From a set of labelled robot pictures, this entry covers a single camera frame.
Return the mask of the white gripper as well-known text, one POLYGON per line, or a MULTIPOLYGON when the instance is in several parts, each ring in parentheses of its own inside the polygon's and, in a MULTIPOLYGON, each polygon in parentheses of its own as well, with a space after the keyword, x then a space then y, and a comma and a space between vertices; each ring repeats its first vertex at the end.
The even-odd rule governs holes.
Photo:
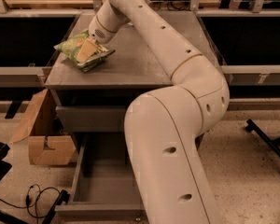
MULTIPOLYGON (((108 43, 114 36, 114 32, 108 31, 104 26, 99 22, 98 17, 95 16, 89 25, 89 35, 96 39, 100 44, 108 43)), ((86 62, 90 56, 92 56, 98 50, 98 46, 93 39, 87 38, 81 49, 77 53, 76 59, 79 63, 86 62)))

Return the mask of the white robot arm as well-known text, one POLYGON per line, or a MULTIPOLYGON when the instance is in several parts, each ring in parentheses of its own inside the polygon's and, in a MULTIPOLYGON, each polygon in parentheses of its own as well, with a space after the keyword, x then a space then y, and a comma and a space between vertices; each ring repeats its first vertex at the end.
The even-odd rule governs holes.
POLYGON ((223 224, 195 141, 226 113, 224 75, 149 0, 105 0, 89 25, 104 44, 131 22, 172 84, 128 107, 124 132, 149 224, 223 224))

